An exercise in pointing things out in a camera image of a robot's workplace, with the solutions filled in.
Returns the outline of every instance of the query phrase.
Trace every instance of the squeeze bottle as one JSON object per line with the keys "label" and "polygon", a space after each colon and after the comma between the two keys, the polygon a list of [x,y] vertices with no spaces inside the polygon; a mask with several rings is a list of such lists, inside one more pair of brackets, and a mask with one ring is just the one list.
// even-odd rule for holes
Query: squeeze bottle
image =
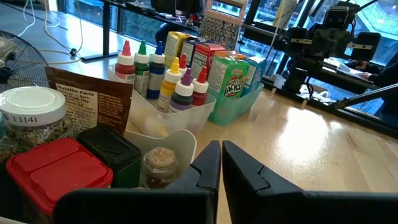
{"label": "squeeze bottle", "polygon": [[179,111],[187,110],[192,107],[193,100],[193,85],[191,78],[191,68],[188,68],[181,81],[177,82],[172,100],[170,101],[169,112],[177,113]]}
{"label": "squeeze bottle", "polygon": [[134,84],[136,68],[134,66],[134,56],[131,55],[130,42],[124,41],[123,51],[118,54],[118,62],[114,67],[116,81]]}
{"label": "squeeze bottle", "polygon": [[134,54],[134,58],[134,65],[136,66],[134,90],[136,90],[142,97],[146,97],[149,79],[149,55],[147,55],[145,40],[141,41],[139,51]]}
{"label": "squeeze bottle", "polygon": [[193,106],[201,106],[206,103],[207,99],[207,88],[209,87],[209,83],[206,81],[207,77],[207,68],[203,66],[202,70],[199,73],[198,78],[194,78],[193,83]]}
{"label": "squeeze bottle", "polygon": [[181,72],[182,77],[184,77],[185,72],[187,72],[187,55],[182,54],[180,60],[180,68],[178,69]]}
{"label": "squeeze bottle", "polygon": [[165,69],[165,56],[163,54],[163,43],[157,43],[156,51],[152,54],[152,61],[149,63],[149,82],[148,82],[148,99],[158,99],[160,86],[162,85],[163,74]]}
{"label": "squeeze bottle", "polygon": [[166,70],[162,86],[160,86],[160,95],[157,101],[157,109],[160,112],[169,111],[170,100],[175,89],[175,85],[181,80],[181,72],[178,70],[178,57],[174,58],[172,68]]}

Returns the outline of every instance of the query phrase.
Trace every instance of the black table leg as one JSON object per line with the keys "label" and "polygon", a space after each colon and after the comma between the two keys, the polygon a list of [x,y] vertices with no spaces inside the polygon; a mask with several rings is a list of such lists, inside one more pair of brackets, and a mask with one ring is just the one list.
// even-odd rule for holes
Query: black table leg
{"label": "black table leg", "polygon": [[109,32],[110,32],[110,27],[111,27],[111,7],[109,5],[109,2],[104,1],[104,7],[103,7],[103,54],[102,55],[90,55],[87,57],[82,57],[81,61],[82,62],[89,62],[92,60],[99,60],[99,59],[104,59],[108,57],[114,57],[117,56],[118,53],[109,53]]}

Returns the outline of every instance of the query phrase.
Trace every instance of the brown bag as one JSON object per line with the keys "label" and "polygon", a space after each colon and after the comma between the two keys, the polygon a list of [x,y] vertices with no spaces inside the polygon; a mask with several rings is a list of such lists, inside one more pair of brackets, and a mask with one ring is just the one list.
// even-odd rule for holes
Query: brown bag
{"label": "brown bag", "polygon": [[67,101],[67,115],[72,119],[76,136],[105,124],[120,134],[126,130],[132,84],[88,77],[46,67],[50,87],[61,92]]}

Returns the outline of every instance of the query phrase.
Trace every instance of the yellow cap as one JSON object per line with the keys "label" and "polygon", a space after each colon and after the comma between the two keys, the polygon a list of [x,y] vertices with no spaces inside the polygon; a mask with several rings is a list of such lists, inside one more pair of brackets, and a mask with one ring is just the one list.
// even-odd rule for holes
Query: yellow cap
{"label": "yellow cap", "polygon": [[178,57],[176,57],[173,61],[172,68],[170,71],[174,74],[178,73],[178,68],[180,67],[180,63],[178,62]]}

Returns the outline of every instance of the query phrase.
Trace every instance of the blue cap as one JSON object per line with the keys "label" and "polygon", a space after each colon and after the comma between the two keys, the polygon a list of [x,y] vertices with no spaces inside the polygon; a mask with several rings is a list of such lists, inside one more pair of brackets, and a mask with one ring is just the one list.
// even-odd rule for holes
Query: blue cap
{"label": "blue cap", "polygon": [[162,41],[159,41],[157,43],[155,54],[157,54],[157,55],[162,55],[163,54],[163,42]]}

